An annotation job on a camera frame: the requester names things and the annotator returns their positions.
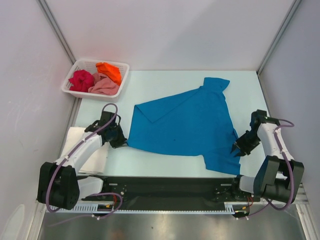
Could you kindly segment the blue t-shirt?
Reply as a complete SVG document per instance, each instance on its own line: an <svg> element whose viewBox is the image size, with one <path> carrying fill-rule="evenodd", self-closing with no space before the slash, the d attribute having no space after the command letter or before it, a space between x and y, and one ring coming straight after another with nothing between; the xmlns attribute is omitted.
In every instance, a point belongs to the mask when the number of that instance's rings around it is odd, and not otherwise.
<svg viewBox="0 0 320 240"><path fill-rule="evenodd" d="M206 77L199 88L136 104L127 144L138 150L173 156L203 156L207 170L238 175L238 139L224 90L230 81Z"/></svg>

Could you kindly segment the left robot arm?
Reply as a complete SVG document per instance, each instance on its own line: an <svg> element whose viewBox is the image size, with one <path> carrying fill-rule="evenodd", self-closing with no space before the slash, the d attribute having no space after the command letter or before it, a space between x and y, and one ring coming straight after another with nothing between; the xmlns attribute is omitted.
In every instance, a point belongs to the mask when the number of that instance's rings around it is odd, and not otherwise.
<svg viewBox="0 0 320 240"><path fill-rule="evenodd" d="M116 112L102 111L81 134L80 139L54 162L45 162L39 172L37 200L49 212L72 210L79 200L96 196L105 200L111 188L101 174L110 148L123 146L127 139Z"/></svg>

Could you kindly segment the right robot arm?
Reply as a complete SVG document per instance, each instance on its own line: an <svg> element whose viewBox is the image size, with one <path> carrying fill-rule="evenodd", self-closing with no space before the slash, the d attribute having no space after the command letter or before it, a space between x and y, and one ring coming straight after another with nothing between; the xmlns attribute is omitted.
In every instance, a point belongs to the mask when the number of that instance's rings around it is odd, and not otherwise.
<svg viewBox="0 0 320 240"><path fill-rule="evenodd" d="M233 143L231 152L237 150L237 157L250 155L259 144L265 154L255 177L236 177L235 185L230 188L235 200L242 201L250 193L268 202L278 201L286 205L294 202L305 167L294 160L282 138L282 128L293 127L293 123L281 124L281 121L258 109L251 114L250 130Z"/></svg>

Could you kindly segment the white folded t-shirt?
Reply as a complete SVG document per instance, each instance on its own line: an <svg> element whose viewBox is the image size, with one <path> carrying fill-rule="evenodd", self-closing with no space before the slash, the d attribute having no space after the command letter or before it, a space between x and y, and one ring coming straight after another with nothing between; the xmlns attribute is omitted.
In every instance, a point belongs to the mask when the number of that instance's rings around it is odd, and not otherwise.
<svg viewBox="0 0 320 240"><path fill-rule="evenodd" d="M85 132L83 127L70 127L60 159L63 160L88 135L90 133ZM72 165L80 174L101 175L105 170L110 148L108 142L103 145L101 143L102 141L98 139L97 135L91 137L71 155L70 160L64 163L64 166Z"/></svg>

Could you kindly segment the pink crumpled t-shirt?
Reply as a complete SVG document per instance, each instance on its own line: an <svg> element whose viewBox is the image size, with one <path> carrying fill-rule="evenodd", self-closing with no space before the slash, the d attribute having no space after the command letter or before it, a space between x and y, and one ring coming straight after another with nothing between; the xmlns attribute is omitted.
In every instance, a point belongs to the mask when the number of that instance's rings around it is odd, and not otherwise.
<svg viewBox="0 0 320 240"><path fill-rule="evenodd" d="M103 73L96 72L93 74L94 86L89 88L91 94L100 94L113 96L118 93L119 85L114 83L108 76Z"/></svg>

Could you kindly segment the white plastic basket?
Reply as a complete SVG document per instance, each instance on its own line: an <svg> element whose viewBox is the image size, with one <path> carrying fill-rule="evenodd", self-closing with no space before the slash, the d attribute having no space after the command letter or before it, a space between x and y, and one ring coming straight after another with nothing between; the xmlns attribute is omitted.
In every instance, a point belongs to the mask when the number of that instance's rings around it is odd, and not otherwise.
<svg viewBox="0 0 320 240"><path fill-rule="evenodd" d="M71 67L61 89L77 98L115 103L125 86L129 69L126 63L80 59Z"/></svg>

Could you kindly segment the orange crumpled t-shirt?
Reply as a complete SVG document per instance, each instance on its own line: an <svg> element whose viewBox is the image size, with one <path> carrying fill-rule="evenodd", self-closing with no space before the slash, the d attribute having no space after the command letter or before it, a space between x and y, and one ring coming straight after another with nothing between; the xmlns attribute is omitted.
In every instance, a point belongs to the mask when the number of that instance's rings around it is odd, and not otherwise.
<svg viewBox="0 0 320 240"><path fill-rule="evenodd" d="M96 69L99 73L109 77L115 84L118 86L122 83L122 75L120 69L112 64L107 62L98 62L96 63Z"/></svg>

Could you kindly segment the magenta crumpled t-shirt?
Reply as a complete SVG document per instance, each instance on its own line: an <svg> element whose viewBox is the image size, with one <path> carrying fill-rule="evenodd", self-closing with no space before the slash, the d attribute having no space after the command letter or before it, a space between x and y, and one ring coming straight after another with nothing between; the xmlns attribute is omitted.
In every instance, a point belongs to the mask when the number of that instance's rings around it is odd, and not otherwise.
<svg viewBox="0 0 320 240"><path fill-rule="evenodd" d="M86 70L76 70L73 73L73 77L69 79L71 86L70 91L85 92L89 91L89 88L95 85L94 76Z"/></svg>

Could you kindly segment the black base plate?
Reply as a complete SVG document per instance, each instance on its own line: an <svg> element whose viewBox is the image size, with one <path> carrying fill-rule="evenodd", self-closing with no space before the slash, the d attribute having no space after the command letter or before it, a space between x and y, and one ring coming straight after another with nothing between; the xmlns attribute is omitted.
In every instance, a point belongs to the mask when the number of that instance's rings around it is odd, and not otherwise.
<svg viewBox="0 0 320 240"><path fill-rule="evenodd" d="M236 189L236 178L138 177L101 176L102 193L117 193L123 203L185 206L212 206L218 203L239 202L243 205L260 200L250 193Z"/></svg>

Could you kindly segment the aluminium frame rail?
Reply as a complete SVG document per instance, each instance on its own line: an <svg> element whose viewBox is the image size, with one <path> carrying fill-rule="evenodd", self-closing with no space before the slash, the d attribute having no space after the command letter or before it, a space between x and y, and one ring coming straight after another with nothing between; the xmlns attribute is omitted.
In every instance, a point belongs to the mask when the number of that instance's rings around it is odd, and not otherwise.
<svg viewBox="0 0 320 240"><path fill-rule="evenodd" d="M302 183L299 185L294 203L295 204L308 204L309 203L304 185Z"/></svg>

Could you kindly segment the right corner aluminium post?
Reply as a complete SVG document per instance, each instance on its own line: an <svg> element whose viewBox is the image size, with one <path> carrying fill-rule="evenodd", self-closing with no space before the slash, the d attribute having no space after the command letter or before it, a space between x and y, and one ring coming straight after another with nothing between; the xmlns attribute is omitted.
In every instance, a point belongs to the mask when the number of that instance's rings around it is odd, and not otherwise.
<svg viewBox="0 0 320 240"><path fill-rule="evenodd" d="M266 54L264 55L257 71L256 74L258 77L260 77L260 75L262 74L265 66L267 65L267 63L269 62L273 52L276 50L276 47L278 46L278 44L280 43L283 35L285 34L287 28L289 27L293 17L295 16L296 12L298 11L300 5L302 4L302 0L294 0L288 10L288 12L286 13L278 31L275 34L275 37L273 38L269 48L267 49Z"/></svg>

